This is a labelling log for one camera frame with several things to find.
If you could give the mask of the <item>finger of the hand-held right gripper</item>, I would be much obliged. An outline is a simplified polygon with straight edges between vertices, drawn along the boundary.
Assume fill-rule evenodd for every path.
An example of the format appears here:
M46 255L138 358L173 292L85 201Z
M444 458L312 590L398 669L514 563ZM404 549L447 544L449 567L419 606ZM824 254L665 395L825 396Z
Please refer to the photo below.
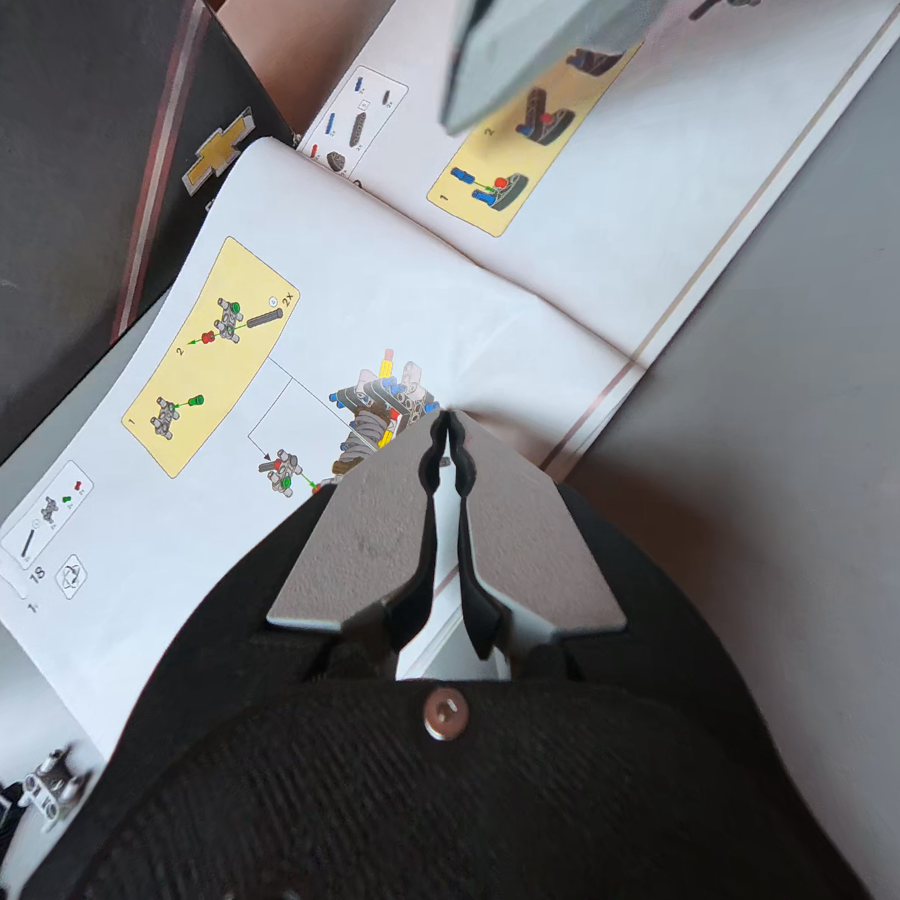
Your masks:
M477 1L458 18L440 122L456 135L558 62L600 75L644 39L667 1Z

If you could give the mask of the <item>lego instruction booklet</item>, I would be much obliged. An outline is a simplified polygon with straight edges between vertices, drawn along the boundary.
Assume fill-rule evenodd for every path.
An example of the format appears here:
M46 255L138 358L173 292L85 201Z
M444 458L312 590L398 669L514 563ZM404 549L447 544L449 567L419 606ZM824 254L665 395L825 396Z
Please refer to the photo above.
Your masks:
M563 475L727 233L898 36L898 2L669 2L458 136L463 2L395 2L297 150L231 165L149 331L2 524L2 619L109 759L248 550L437 406ZM368 435L359 405L387 412Z

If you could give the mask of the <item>grey table with brown edge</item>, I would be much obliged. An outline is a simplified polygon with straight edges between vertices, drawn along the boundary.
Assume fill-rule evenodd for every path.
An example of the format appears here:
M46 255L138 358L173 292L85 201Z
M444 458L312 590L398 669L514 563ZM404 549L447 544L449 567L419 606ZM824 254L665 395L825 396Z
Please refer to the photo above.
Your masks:
M315 120L392 1L226 1L217 16L293 135Z

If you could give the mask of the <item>pile of lego pieces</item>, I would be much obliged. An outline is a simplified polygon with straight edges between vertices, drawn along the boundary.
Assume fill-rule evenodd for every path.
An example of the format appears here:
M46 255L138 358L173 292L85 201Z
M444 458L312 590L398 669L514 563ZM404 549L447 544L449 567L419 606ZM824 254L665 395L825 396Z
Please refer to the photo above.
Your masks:
M36 767L1 787L1 845L6 852L27 816L42 834L59 831L84 797L93 771L72 761L77 742L50 750Z

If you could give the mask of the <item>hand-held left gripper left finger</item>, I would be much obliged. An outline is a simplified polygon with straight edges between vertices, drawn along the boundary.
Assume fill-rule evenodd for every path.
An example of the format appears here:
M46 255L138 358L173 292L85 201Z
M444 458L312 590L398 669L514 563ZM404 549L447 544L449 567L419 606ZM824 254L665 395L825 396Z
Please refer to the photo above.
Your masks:
M355 467L267 614L270 624L400 651L430 617L448 416L436 411Z

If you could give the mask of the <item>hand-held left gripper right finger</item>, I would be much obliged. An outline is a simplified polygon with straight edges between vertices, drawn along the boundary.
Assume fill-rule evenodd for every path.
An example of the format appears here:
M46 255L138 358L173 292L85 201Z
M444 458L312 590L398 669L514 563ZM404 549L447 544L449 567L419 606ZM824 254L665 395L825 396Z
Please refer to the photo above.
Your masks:
M556 483L462 411L450 413L465 629L481 659L525 658L626 616Z

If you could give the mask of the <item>black lego box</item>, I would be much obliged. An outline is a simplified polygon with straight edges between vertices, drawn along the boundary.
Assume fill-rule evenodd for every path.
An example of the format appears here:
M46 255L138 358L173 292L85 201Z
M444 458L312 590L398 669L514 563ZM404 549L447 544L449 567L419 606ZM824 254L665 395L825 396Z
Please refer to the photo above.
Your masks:
M172 285L226 173L293 133L208 2L1 3L1 459Z

